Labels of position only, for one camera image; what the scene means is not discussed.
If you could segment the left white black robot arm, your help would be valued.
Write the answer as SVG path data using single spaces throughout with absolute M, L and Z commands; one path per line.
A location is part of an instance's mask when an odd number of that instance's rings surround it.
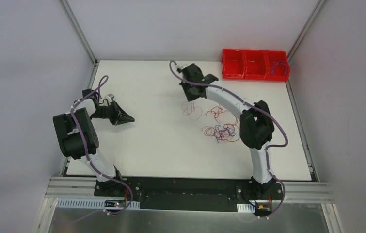
M 70 111 L 53 117 L 58 144 L 63 156 L 84 163 L 96 176 L 95 195 L 120 196 L 130 187 L 123 181 L 119 169 L 99 150 L 99 139 L 92 119 L 107 119 L 112 125 L 132 123 L 135 118 L 127 114 L 107 95 L 99 102 L 96 90 L 85 89 L 80 100 L 74 102 Z

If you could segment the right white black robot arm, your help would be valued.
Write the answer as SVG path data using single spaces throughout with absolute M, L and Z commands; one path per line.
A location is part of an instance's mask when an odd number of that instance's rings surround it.
M 223 87 L 216 76 L 204 75 L 194 63 L 188 66 L 176 65 L 175 68 L 182 75 L 180 85 L 188 101 L 198 98 L 212 100 L 239 120 L 239 137 L 249 148 L 252 159 L 251 191 L 259 199 L 266 198 L 276 183 L 270 175 L 270 162 L 265 151 L 274 131 L 273 121 L 268 117 L 268 105 L 262 100 L 253 104 L 246 103 L 240 96 Z

